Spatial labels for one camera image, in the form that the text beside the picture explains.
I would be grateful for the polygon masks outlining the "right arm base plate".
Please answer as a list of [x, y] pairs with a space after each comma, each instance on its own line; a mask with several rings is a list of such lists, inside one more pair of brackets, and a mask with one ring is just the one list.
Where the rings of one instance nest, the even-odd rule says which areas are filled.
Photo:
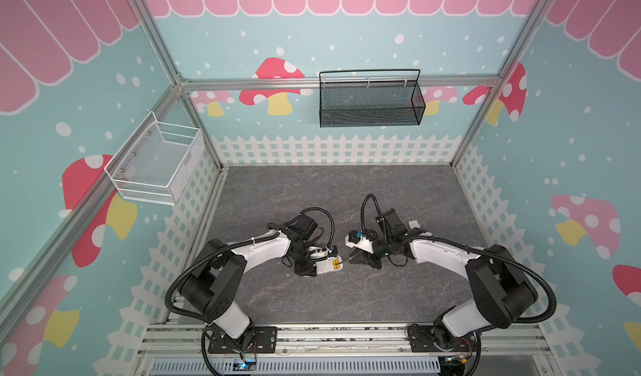
[[441, 325], [410, 324], [407, 327], [407, 340], [414, 353], [470, 354], [478, 346], [478, 338], [473, 333], [456, 337]]

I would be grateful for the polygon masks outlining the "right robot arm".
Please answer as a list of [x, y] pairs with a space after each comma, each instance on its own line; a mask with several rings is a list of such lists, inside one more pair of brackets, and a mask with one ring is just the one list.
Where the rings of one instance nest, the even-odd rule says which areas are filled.
[[500, 245], [480, 248], [447, 242], [416, 221], [400, 222], [393, 210], [376, 220], [382, 238], [372, 231], [347, 234], [345, 245], [352, 249], [351, 262], [379, 269], [382, 259], [399, 253], [407, 260], [447, 269], [469, 282], [472, 298], [438, 315], [418, 338], [424, 344], [442, 352], [453, 351], [475, 332], [508, 328], [539, 299], [525, 270], [512, 264], [512, 255]]

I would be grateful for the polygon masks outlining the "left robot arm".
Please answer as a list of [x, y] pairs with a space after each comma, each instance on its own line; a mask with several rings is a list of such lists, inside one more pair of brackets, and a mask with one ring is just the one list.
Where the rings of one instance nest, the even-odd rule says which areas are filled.
[[235, 302], [246, 272], [272, 259], [284, 260], [303, 277], [342, 266], [334, 246], [315, 244], [317, 227], [314, 219], [301, 213], [284, 224], [270, 223], [268, 232], [258, 237], [233, 243], [210, 240], [172, 282], [165, 306], [176, 314], [214, 324], [231, 339], [248, 339], [253, 322]]

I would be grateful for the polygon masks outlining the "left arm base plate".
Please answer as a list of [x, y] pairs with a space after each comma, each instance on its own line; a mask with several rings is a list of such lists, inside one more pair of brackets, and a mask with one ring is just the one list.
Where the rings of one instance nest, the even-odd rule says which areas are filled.
[[277, 327], [250, 326], [238, 339], [232, 339], [214, 329], [205, 341], [209, 354], [273, 354], [277, 334]]

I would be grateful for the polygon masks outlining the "white remote control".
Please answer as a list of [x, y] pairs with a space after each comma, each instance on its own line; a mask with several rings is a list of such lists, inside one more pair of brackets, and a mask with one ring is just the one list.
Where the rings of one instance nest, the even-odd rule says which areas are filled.
[[333, 271], [332, 270], [332, 262], [335, 261], [335, 260], [340, 260], [343, 263], [341, 256], [329, 257], [326, 260], [317, 262], [315, 264], [316, 275], [320, 276], [322, 274], [327, 274], [327, 273], [330, 273], [330, 272], [338, 272], [338, 271], [340, 271], [340, 270], [337, 270], [337, 271]]

